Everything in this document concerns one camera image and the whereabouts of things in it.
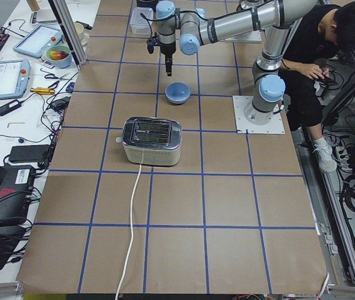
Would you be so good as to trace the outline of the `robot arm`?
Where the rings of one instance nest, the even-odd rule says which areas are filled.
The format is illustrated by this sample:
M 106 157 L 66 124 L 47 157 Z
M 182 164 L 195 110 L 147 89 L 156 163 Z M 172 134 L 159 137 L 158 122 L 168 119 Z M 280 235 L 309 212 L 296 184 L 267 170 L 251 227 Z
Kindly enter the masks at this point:
M 278 70 L 296 30 L 294 23 L 304 17 L 316 2 L 247 1 L 245 5 L 243 10 L 206 19 L 199 9 L 181 10 L 172 1 L 161 1 L 156 6 L 157 32 L 147 39 L 147 50 L 153 53 L 156 46 L 160 48 L 166 74 L 171 76 L 173 54 L 177 49 L 190 56 L 203 45 L 267 29 L 262 53 L 252 67 L 255 93 L 251 103 L 244 108 L 244 116 L 250 123 L 265 125 L 285 91 L 285 83 Z

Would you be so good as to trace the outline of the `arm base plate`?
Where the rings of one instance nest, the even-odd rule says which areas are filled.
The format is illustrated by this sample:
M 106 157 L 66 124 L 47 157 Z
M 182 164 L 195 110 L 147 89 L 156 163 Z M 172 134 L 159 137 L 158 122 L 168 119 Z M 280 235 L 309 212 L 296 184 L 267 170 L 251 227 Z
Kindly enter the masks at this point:
M 262 37 L 260 31 L 251 31 L 226 38 L 224 41 L 230 43 L 260 44 L 262 42 Z
M 277 102 L 270 112 L 259 112 L 252 104 L 252 96 L 233 96 L 236 132 L 239 134 L 285 134 L 281 112 Z

